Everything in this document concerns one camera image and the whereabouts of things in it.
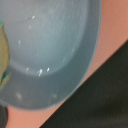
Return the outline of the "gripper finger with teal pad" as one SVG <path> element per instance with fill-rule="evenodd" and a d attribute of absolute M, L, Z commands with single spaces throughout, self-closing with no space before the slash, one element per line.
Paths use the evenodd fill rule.
<path fill-rule="evenodd" d="M 0 21 L 0 90 L 9 79 L 7 68 L 10 63 L 8 39 L 4 30 L 4 23 Z"/>

